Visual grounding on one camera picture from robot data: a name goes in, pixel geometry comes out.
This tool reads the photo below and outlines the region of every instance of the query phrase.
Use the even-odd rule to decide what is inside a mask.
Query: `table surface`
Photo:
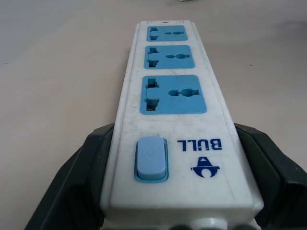
[[[115,121],[135,26],[191,20],[234,122],[307,171],[307,1],[0,2],[0,229],[27,224],[60,166]]]

